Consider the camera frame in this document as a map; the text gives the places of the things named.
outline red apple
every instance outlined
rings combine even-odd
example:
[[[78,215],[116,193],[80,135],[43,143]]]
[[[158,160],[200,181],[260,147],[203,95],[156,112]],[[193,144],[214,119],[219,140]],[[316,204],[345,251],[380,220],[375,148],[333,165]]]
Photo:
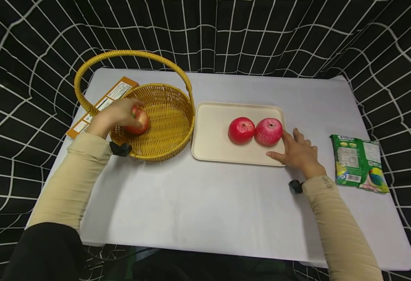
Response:
[[[231,142],[243,144],[249,142],[255,133],[255,125],[246,117],[239,117],[231,122],[227,135]]]
[[[282,123],[276,118],[265,118],[255,128],[255,140],[264,146],[275,145],[283,134]]]
[[[132,116],[134,116],[134,118],[143,126],[141,127],[125,126],[124,128],[126,129],[126,131],[128,131],[129,133],[133,133],[133,134],[144,133],[149,127],[149,117],[146,114],[146,112],[141,108],[134,107],[132,108]]]

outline black curtain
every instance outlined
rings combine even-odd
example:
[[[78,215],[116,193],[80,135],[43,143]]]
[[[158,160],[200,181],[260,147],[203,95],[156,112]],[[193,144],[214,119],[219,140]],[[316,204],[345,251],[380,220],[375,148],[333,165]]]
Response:
[[[0,279],[78,107],[76,70],[120,49],[161,55],[184,71],[343,74],[380,141],[411,243],[411,0],[0,0]],[[85,74],[84,90],[98,68],[168,71],[113,58]],[[90,269],[86,279],[103,274],[101,264]],[[324,269],[294,269],[328,279]],[[411,280],[411,271],[384,276]]]

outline right hand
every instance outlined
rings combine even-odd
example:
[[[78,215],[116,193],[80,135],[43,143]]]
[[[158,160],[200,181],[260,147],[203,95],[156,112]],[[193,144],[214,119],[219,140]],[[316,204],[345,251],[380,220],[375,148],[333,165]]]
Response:
[[[308,139],[297,128],[293,130],[294,138],[283,131],[282,140],[285,145],[285,154],[270,151],[267,156],[279,160],[291,168],[299,169],[306,180],[316,176],[327,175],[326,169],[318,162],[318,148],[312,146]]]

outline wicker basket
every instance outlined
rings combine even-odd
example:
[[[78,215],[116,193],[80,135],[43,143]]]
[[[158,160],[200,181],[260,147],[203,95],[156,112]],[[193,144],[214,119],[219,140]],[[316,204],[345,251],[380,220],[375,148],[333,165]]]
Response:
[[[74,79],[74,91],[79,103],[84,109],[95,116],[99,110],[86,100],[81,92],[81,78],[90,66],[95,63],[117,56],[138,56],[161,62],[184,80],[188,96],[180,89],[167,84],[151,83],[131,89],[122,98],[138,98],[145,103],[150,125],[141,135],[132,135],[123,127],[115,126],[110,131],[114,142],[121,145],[129,143],[132,151],[129,154],[137,159],[158,162],[178,154],[191,139],[195,123],[195,106],[191,94],[191,83],[182,69],[175,63],[152,53],[132,50],[117,50],[102,53],[89,59],[79,68]]]

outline orange box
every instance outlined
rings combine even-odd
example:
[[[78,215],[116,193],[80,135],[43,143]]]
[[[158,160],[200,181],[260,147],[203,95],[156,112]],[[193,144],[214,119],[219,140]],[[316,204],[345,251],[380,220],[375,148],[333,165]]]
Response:
[[[94,106],[101,111],[137,86],[137,82],[123,76]],[[85,113],[85,115],[67,131],[67,136],[75,139],[80,133],[84,133],[90,126],[92,118],[92,115]]]

